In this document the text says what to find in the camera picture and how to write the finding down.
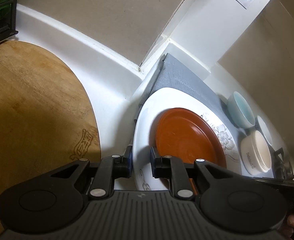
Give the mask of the person right hand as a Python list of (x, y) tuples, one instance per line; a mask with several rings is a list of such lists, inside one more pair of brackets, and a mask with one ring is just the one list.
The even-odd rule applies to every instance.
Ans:
[(283, 222), (279, 228), (279, 232), (285, 237), (285, 239), (291, 240), (294, 234), (294, 214), (288, 216), (287, 220)]

